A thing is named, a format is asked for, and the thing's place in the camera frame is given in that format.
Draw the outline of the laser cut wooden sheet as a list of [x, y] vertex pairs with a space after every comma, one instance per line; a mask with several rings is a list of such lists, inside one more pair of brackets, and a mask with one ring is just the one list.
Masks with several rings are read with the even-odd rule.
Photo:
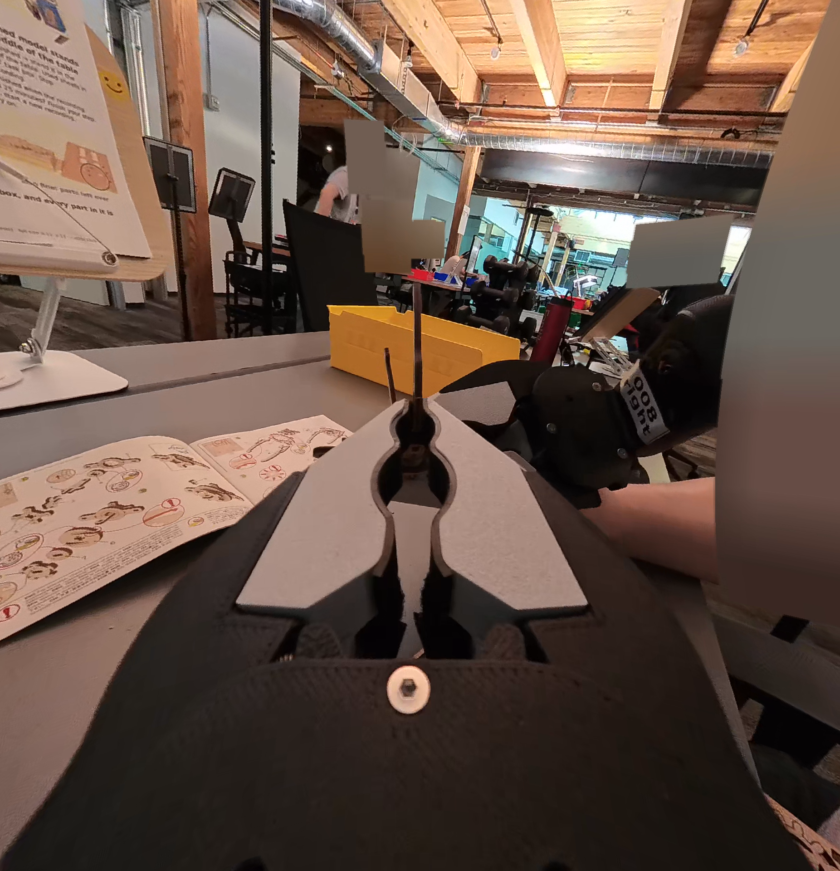
[[811, 869], [840, 870], [840, 850], [837, 845], [815, 832], [770, 796], [765, 795], [765, 799], [803, 853]]

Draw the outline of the dark red bottle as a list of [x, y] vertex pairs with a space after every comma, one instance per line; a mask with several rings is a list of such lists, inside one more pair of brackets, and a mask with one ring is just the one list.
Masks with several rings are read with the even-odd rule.
[[554, 296], [545, 305], [544, 318], [530, 354], [530, 361], [552, 365], [569, 325], [573, 298]]

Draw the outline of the light wooden backing board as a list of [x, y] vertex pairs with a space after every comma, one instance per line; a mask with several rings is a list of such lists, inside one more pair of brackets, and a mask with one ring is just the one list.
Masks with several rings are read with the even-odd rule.
[[93, 58], [99, 72], [112, 131], [129, 186], [132, 201], [142, 223], [151, 258], [121, 255], [116, 278], [143, 282], [164, 275], [173, 266], [173, 236], [166, 213], [161, 209], [142, 138], [142, 126], [126, 77], [106, 45], [86, 28]]

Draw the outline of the tan board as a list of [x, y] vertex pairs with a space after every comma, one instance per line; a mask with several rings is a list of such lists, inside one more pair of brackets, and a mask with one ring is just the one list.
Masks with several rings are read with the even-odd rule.
[[590, 312], [588, 324], [583, 325], [576, 335], [586, 343], [596, 338], [609, 339], [659, 298], [660, 292], [655, 288], [619, 289], [609, 294], [597, 310]]

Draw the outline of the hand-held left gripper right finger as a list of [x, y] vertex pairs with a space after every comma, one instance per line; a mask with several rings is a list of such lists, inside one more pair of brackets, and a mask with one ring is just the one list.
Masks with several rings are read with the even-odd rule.
[[438, 402], [434, 452], [448, 473], [435, 555], [453, 611], [584, 611], [586, 595], [522, 468]]

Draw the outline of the white tablet stand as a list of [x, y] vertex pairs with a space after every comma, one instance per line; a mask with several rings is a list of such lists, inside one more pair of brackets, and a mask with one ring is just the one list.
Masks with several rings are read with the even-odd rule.
[[0, 353], [0, 412], [114, 394], [127, 379], [74, 353], [49, 350], [66, 280], [48, 278], [30, 336], [15, 352]]

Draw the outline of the black dumbbell rack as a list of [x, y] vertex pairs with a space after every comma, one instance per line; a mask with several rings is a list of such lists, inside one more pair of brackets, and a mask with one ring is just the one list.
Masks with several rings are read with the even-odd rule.
[[521, 321], [520, 317], [535, 303], [540, 266], [525, 260], [512, 264], [489, 255], [483, 270], [487, 280], [475, 281], [469, 288], [470, 303], [454, 308], [451, 320], [529, 342], [535, 332], [535, 321]]

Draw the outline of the black vertical pole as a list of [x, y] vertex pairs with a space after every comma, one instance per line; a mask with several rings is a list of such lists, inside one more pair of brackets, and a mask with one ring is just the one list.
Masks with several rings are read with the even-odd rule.
[[273, 334], [273, 219], [272, 219], [272, 3], [259, 2], [260, 18], [260, 140], [261, 140], [261, 224], [262, 279], [266, 335]]

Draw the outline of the silver ventilation duct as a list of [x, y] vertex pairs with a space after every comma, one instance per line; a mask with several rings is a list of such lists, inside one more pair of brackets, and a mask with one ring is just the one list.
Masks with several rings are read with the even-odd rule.
[[333, 2], [273, 2], [274, 8], [299, 17], [320, 29], [339, 51], [357, 65], [367, 84], [408, 120], [442, 142], [457, 147], [482, 147], [514, 152], [543, 153], [568, 158], [620, 158], [650, 160], [694, 166], [733, 166], [767, 169], [773, 148], [736, 148], [731, 143], [699, 143], [680, 137], [664, 137], [658, 143], [588, 137], [533, 136], [529, 133], [494, 133], [472, 130], [443, 115], [434, 97], [404, 62], [382, 40], [371, 41]]

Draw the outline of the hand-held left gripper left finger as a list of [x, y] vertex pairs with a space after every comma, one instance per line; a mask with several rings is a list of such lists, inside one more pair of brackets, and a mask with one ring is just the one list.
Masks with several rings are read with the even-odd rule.
[[395, 544], [379, 488], [398, 450], [401, 400], [310, 465], [249, 575], [243, 611], [374, 611], [373, 579]]

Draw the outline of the illustrated instruction booklet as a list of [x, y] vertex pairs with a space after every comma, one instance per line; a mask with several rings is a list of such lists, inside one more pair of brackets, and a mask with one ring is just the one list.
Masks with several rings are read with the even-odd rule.
[[186, 443], [143, 436], [0, 481], [0, 642], [229, 528], [351, 431], [326, 416]]

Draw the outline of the printed instruction sign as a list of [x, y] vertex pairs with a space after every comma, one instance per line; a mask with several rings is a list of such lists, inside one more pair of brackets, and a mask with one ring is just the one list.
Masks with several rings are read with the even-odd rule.
[[78, 2], [0, 1], [0, 265], [108, 274], [151, 251]]

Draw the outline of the person's right forearm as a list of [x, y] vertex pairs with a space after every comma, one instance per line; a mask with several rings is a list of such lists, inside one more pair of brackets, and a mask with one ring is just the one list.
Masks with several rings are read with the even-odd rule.
[[632, 559], [718, 583], [713, 477], [601, 492], [582, 514]]

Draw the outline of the wooden support post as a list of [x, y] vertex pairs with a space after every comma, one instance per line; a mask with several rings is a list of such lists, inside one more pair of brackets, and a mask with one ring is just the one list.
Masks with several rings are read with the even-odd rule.
[[196, 1], [152, 1], [153, 47], [161, 104], [161, 138], [173, 173], [166, 200], [174, 230], [175, 268], [185, 341], [216, 337], [208, 175]]

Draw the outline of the yellow plastic bin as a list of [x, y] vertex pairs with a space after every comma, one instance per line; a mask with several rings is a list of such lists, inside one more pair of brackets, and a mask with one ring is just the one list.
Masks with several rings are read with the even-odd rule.
[[[328, 306], [330, 365], [387, 386], [384, 349], [391, 352], [396, 391], [410, 394], [414, 377], [413, 312], [394, 307]], [[483, 365], [519, 358], [519, 339], [422, 315], [423, 396], [430, 397]]]

